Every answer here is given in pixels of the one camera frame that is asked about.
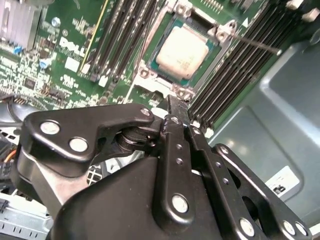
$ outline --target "yellow stripe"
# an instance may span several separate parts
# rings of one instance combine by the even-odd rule
[[[82,68],[83,68],[84,65],[85,65],[85,62],[86,62],[87,57],[88,57],[88,54],[89,54],[89,52],[90,52],[91,45],[92,45],[92,43],[93,43],[93,41],[94,41],[94,39],[95,39],[96,33],[97,33],[97,31],[98,31],[98,27],[99,27],[99,25],[100,25],[100,22],[101,22],[101,20],[102,20],[102,17],[103,17],[103,15],[104,15],[104,13],[105,13],[105,10],[106,10],[106,8],[107,8],[108,2],[109,2],[109,0],[105,0],[105,2],[104,2],[104,5],[103,5],[103,8],[102,8],[100,17],[99,17],[99,19],[98,19],[98,22],[96,23],[95,30],[94,30],[93,35],[92,35],[92,38],[91,38],[91,40],[90,40],[90,44],[89,44],[89,46],[88,46],[88,50],[86,51],[86,53],[85,53],[85,55],[84,55],[84,59],[83,59],[83,61],[82,61],[80,70],[82,70]]]

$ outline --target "motherboard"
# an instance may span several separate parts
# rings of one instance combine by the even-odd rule
[[[154,108],[173,95],[215,129],[318,16],[303,4],[1,0],[0,92],[37,99],[25,100],[44,110]]]

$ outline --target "black ram slot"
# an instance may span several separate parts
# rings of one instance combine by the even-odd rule
[[[267,41],[266,43],[279,47],[283,42],[286,40],[290,32],[293,30],[292,27],[287,27],[287,26],[282,26],[284,27],[283,29],[286,30],[286,33],[282,33],[280,38],[274,37],[273,36],[273,42]],[[272,54],[269,52],[264,52],[263,50],[260,50],[260,52],[256,53],[256,57],[253,57],[249,65],[251,65],[251,69],[246,70],[238,77],[242,78],[239,82],[241,84],[237,86],[233,86],[231,88],[230,92],[226,92],[224,96],[221,97],[221,101],[215,104],[214,108],[215,111],[211,113],[211,116],[207,116],[206,119],[210,123],[214,123],[216,120],[218,120],[218,117],[223,114],[224,110],[232,103],[234,98],[236,98],[244,89],[245,87],[252,82],[256,76],[258,75],[260,69],[267,63],[267,61],[272,57]]]
[[[278,48],[292,35],[300,19],[284,6],[269,5],[245,34],[248,39]],[[260,76],[273,55],[239,42],[210,83],[192,103],[189,114],[204,127],[212,127],[235,98]]]
[[[284,41],[287,39],[287,37],[290,35],[290,33],[294,30],[294,27],[292,25],[291,25],[291,27],[289,27],[289,26],[288,27],[283,26],[283,27],[285,29],[285,32],[281,34],[281,37],[279,37],[279,38],[274,37],[273,43],[271,43],[269,41],[267,43],[269,43],[270,45],[275,46],[275,47],[281,46],[284,43]],[[249,71],[243,72],[244,75],[242,77],[247,78],[247,81],[245,83],[250,83],[251,81],[253,81],[253,78],[256,78],[260,69],[272,57],[272,54],[269,52],[259,52],[259,53],[257,53],[257,56],[259,56],[258,59],[257,59],[257,57],[253,58],[251,60],[251,63],[249,63],[249,65],[254,62],[258,62],[259,64],[254,65],[254,67],[252,67]],[[237,97],[246,86],[247,86],[247,84],[241,84],[239,87],[234,87],[234,92],[230,92],[229,94],[230,95],[233,94],[233,96]],[[225,95],[221,98],[221,100],[224,100],[224,99],[227,101],[226,102],[220,101],[219,105],[215,106],[216,111],[214,113],[212,113],[210,117],[207,117],[209,123],[213,124],[218,119],[217,116],[220,116],[223,113],[223,111],[225,109],[224,107],[229,106],[229,104],[233,100],[232,97],[225,96]]]
[[[276,42],[278,40],[277,34],[279,31],[286,29],[286,27],[288,27],[288,25],[277,25],[275,27],[277,28],[273,28],[273,29],[267,29],[267,33],[272,33],[272,34],[267,34],[264,37],[264,40],[261,39],[261,41],[267,45],[270,46],[276,46]],[[238,75],[235,75],[234,78],[236,79],[236,81],[233,82],[233,85],[231,87],[228,88],[227,91],[223,92],[223,95],[220,97],[219,102],[214,104],[214,111],[210,113],[210,115],[206,115],[205,118],[208,119],[208,121],[210,122],[211,119],[217,114],[217,112],[220,110],[220,108],[222,107],[223,103],[229,99],[231,97],[231,95],[237,95],[234,94],[234,92],[236,91],[236,89],[239,86],[246,86],[248,83],[250,83],[252,81],[252,77],[254,76],[254,70],[257,69],[257,66],[255,65],[255,63],[260,63],[261,65],[265,64],[265,60],[264,56],[268,56],[269,53],[261,50],[261,49],[252,49],[251,55],[250,56],[246,56],[247,60],[242,64],[242,68],[241,68],[241,72]]]
[[[271,15],[267,15],[266,16],[268,19],[267,21],[265,21],[265,24],[269,24],[270,22],[268,20],[272,20],[273,17]],[[268,26],[266,27],[265,25],[263,25],[263,27],[257,29],[257,31],[254,32],[254,34],[251,34],[251,39],[256,39],[257,40],[257,35],[259,35],[260,31],[264,32],[265,29],[267,29]],[[248,48],[252,48],[252,46],[248,45],[247,43],[244,42],[240,42],[240,48],[239,49],[235,49],[233,52],[232,56],[228,59],[226,59],[225,64],[223,65],[227,65],[227,67],[224,67],[222,69],[220,69],[218,72],[220,74],[216,74],[211,82],[211,87],[208,87],[208,90],[206,91],[206,94],[203,96],[204,99],[201,99],[201,102],[203,104],[199,105],[197,109],[194,110],[195,114],[198,113],[202,113],[201,115],[199,115],[200,118],[203,118],[203,115],[206,113],[206,111],[209,111],[211,109],[211,104],[213,104],[213,101],[210,100],[210,98],[212,98],[212,96],[217,96],[216,90],[217,88],[219,88],[219,85],[225,85],[225,79],[230,79],[230,75],[234,75],[234,71],[237,71],[234,67],[235,66],[240,66],[242,64],[242,60],[243,59],[247,59],[248,55],[250,54],[250,51],[248,51]]]
[[[120,43],[116,46],[116,50],[114,52],[113,58],[110,60],[108,64],[108,69],[113,71],[116,67],[116,64],[118,63],[124,47],[127,45],[127,43],[131,40],[129,37],[132,31],[134,30],[136,24],[138,23],[140,15],[143,13],[143,9],[146,6],[148,0],[138,0],[137,1],[137,6],[134,8],[132,17],[129,21],[129,23],[126,25],[124,29],[123,36],[121,37]]]
[[[139,40],[141,39],[142,33],[144,32],[144,30],[148,26],[149,21],[152,20],[152,15],[153,15],[152,13],[154,12],[156,4],[157,4],[156,0],[152,0],[152,2],[149,4],[149,6],[146,10],[146,13],[144,14],[144,16],[142,18],[142,21],[139,23],[136,32],[132,36],[131,44],[128,47],[128,50],[127,50],[125,56],[123,57],[122,61],[119,64],[118,69],[115,72],[115,76],[114,76],[115,81],[118,81],[120,79],[122,73],[124,72],[124,70],[128,64],[128,61],[132,57],[134,50],[136,49],[136,47],[139,44]]]
[[[97,63],[98,57],[101,54],[101,51],[104,46],[104,43],[106,42],[107,36],[110,34],[110,31],[113,27],[112,21],[115,18],[116,12],[119,10],[119,8],[121,8],[121,2],[122,2],[121,0],[116,1],[115,6],[113,6],[111,9],[111,12],[109,14],[108,19],[106,19],[106,21],[103,23],[102,36],[98,42],[98,46],[97,46],[96,51],[94,52],[93,57],[92,57],[93,64]]]
[[[267,28],[266,31],[264,31],[263,34],[267,33],[267,35],[264,36],[263,39],[259,38],[259,40],[262,43],[265,43],[267,45],[273,46],[274,42],[276,41],[276,39],[272,39],[272,34],[275,34],[278,32],[277,29],[275,29],[276,26],[273,26],[271,29]],[[232,91],[237,88],[239,85],[243,84],[243,83],[247,83],[248,79],[251,77],[251,71],[252,69],[254,69],[255,67],[255,63],[258,63],[261,58],[264,56],[264,54],[266,54],[267,52],[264,50],[261,50],[259,48],[255,48],[255,47],[250,47],[251,49],[248,49],[247,53],[245,56],[242,56],[242,63],[239,66],[239,70],[231,77],[228,77],[227,79],[229,79],[227,84],[223,85],[223,89],[218,89],[218,91],[214,94],[217,95],[217,97],[215,97],[215,100],[218,100],[220,102],[224,102],[225,100],[227,100],[227,98],[229,98],[232,94]],[[211,101],[210,103],[210,107],[209,109],[212,109],[213,106],[215,106],[214,108],[214,112],[210,113],[209,115],[206,115],[206,111],[201,115],[201,117],[203,118],[206,115],[206,118],[211,119],[213,117],[213,115],[216,114],[216,112],[219,110],[219,106],[221,104],[218,102],[218,104],[216,103],[216,101]]]
[[[123,25],[126,22],[126,19],[130,16],[131,14],[131,7],[133,6],[135,0],[125,0],[124,1],[124,6],[121,9],[121,12],[119,13],[119,16],[117,18],[117,21],[114,24],[114,27],[111,30],[110,37],[108,38],[108,42],[105,46],[105,51],[101,55],[99,61],[98,61],[98,66],[99,70],[98,73],[100,73],[103,68],[105,67],[112,50],[114,49],[115,44],[121,37],[121,34],[123,33]]]

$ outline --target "heatsink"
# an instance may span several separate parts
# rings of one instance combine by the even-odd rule
[[[30,50],[34,47],[41,9],[14,0],[0,0],[0,38]]]

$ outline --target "metal rivet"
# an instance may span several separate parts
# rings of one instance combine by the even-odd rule
[[[224,184],[229,185],[229,180],[228,179],[224,178],[224,179],[222,179],[222,181],[223,181]]]
[[[224,154],[228,154],[228,149],[226,149],[224,146],[220,147],[221,151],[224,153]]]
[[[243,232],[246,235],[248,235],[249,237],[253,237],[255,235],[254,227],[247,219],[241,218],[239,222]]]
[[[40,129],[43,133],[49,135],[55,135],[60,131],[60,127],[53,121],[46,121],[40,125]]]
[[[196,134],[201,134],[200,130],[196,127],[193,128],[193,131],[196,133]]]
[[[183,161],[181,158],[179,158],[179,157],[178,157],[175,161],[176,161],[176,163],[179,164],[179,165],[184,164],[184,161]]]
[[[172,122],[174,122],[175,124],[179,124],[179,123],[180,123],[179,119],[178,119],[177,117],[175,117],[175,116],[171,117],[171,120],[172,120]]]
[[[54,17],[52,20],[51,20],[51,25],[55,28],[59,28],[60,25],[61,25],[61,20],[60,18],[58,17]]]
[[[146,116],[150,116],[150,112],[149,112],[149,110],[146,109],[146,108],[141,109],[141,112],[142,112],[144,115],[146,115]]]
[[[297,228],[303,235],[305,235],[305,236],[308,235],[305,227],[304,227],[301,223],[299,223],[299,222],[296,221],[296,222],[295,222],[295,226],[296,226],[296,228]]]
[[[182,214],[186,213],[189,209],[187,200],[180,195],[174,195],[172,197],[172,205],[175,210]]]
[[[72,150],[79,153],[82,153],[88,149],[88,143],[84,139],[79,137],[71,139],[71,141],[69,142],[69,146]]]
[[[296,231],[295,231],[294,227],[291,225],[291,223],[289,223],[287,221],[283,221],[283,226],[289,234],[291,234],[291,235],[296,234]]]

